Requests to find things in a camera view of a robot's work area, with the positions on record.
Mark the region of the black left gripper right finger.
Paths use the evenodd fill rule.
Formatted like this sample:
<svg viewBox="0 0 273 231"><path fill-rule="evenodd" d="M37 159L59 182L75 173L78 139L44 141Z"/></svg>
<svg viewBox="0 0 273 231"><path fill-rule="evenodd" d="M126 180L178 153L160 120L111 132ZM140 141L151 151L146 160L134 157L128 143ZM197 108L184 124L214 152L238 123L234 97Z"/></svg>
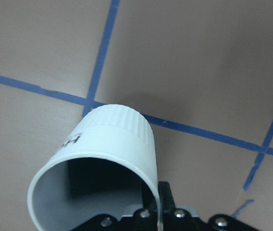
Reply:
<svg viewBox="0 0 273 231"><path fill-rule="evenodd" d="M158 183L162 216L170 215L176 208L170 184L167 181Z"/></svg>

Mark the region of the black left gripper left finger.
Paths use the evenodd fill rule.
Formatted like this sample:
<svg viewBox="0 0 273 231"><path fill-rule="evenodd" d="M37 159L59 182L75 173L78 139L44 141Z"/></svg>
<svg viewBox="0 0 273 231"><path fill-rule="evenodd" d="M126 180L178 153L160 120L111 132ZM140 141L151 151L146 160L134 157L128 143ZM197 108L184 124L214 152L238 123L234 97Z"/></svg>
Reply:
<svg viewBox="0 0 273 231"><path fill-rule="evenodd" d="M100 158L67 162L70 196L80 206L71 231L156 231L158 199L133 170Z"/></svg>

